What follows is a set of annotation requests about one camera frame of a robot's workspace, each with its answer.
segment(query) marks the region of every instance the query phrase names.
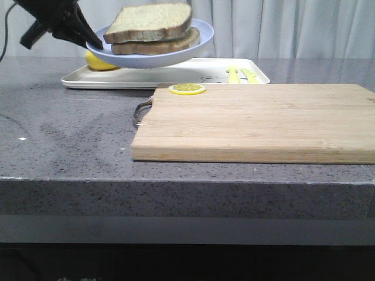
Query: toast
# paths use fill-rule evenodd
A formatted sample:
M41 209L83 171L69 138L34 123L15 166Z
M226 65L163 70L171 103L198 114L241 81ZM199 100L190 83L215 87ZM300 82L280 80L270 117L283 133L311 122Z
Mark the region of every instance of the toast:
M192 7L186 3L126 6L103 37L107 44L177 39L191 22Z
M112 44L114 54L167 54L182 51L199 44L199 30L190 27L180 39L156 42L126 42Z

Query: white curtain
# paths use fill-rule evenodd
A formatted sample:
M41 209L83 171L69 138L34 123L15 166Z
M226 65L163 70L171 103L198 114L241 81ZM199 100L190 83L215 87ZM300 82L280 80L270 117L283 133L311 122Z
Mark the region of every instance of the white curtain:
M90 26L109 25L125 5L185 0L80 0ZM202 57L375 58L375 0L186 0L193 17L213 25ZM0 0L1 22L11 0ZM27 50L19 39L34 18L21 7L9 15L7 56L82 56L84 49L44 35ZM0 44L4 26L0 27Z

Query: light blue plate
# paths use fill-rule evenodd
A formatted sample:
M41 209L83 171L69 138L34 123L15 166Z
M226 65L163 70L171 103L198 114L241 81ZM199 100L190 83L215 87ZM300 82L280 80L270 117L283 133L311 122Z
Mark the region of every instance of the light blue plate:
M199 53L206 47L207 43L212 39L214 31L212 26L210 26L208 23L199 19L193 19L192 26L197 28L200 32L199 45L186 50L168 54L157 54L154 56L147 56L141 54L113 54L111 44L106 44L106 42L103 39L103 34L107 30L108 26L96 32L96 35L99 37L99 39L101 39L103 43L102 50L95 48L89 43L86 43L86 46L99 59L119 67L155 68L162 66L171 66L173 64L181 63L183 61L190 60L194 57L198 57Z

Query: granite countertop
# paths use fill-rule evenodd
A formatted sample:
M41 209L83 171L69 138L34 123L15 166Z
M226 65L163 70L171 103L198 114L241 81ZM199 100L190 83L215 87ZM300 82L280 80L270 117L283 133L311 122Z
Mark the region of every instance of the granite countertop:
M254 62L272 83L375 91L375 60ZM375 217L375 165L132 161L132 114L152 91L66 88L60 79L84 64L47 57L0 64L0 215Z

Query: cutting board handle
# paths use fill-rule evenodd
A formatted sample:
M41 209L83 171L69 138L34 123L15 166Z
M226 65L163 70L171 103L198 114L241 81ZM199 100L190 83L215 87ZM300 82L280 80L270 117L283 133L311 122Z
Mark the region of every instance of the cutting board handle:
M134 113L133 113L133 125L138 128L142 122L142 118L140 117L140 114L142 110L144 110L146 107L152 106L152 101L154 99L154 96L149 97L146 101L138 104L136 107Z

